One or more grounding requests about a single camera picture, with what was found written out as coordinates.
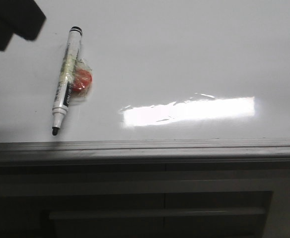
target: white board surface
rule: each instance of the white board surface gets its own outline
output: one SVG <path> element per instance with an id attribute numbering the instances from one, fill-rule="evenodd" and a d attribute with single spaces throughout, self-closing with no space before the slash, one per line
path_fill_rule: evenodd
<path id="1" fill-rule="evenodd" d="M 290 138 L 290 0 L 37 4 L 37 40 L 0 52 L 0 142 Z M 72 26 L 93 88 L 53 137 Z"/>

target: black marker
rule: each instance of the black marker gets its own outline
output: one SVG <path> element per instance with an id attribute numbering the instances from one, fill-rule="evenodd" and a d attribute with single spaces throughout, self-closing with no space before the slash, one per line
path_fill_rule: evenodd
<path id="1" fill-rule="evenodd" d="M 54 123 L 52 126 L 53 135 L 58 134 L 61 123 L 68 112 L 75 67 L 81 47 L 81 38 L 82 30 L 77 26 L 72 27 L 69 32 L 66 53 L 60 71 L 55 102 L 52 107 L 52 115 L 54 116 Z"/>

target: marker tip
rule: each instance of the marker tip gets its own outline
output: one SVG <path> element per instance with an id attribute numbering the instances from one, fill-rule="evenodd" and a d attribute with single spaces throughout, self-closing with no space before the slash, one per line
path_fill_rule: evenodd
<path id="1" fill-rule="evenodd" d="M 53 134 L 53 135 L 57 135 L 57 134 L 58 134 L 58 130 L 59 130 L 59 128 L 57 128 L 57 127 L 53 127 L 53 128 L 52 128 L 52 134 Z"/>

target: clear plastic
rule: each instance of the clear plastic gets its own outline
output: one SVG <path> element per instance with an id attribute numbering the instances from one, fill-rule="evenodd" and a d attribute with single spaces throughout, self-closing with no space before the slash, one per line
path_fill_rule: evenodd
<path id="1" fill-rule="evenodd" d="M 72 85 L 72 94 L 77 97 L 86 97 L 92 85 L 92 69 L 86 61 L 80 59 L 77 61 L 74 81 Z"/>

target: plastic bag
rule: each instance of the plastic bag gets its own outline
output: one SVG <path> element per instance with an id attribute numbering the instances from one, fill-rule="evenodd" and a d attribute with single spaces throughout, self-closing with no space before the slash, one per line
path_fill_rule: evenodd
<path id="1" fill-rule="evenodd" d="M 83 59 L 78 60 L 75 68 L 72 94 L 78 97 L 85 97 L 92 84 L 92 69 Z"/>

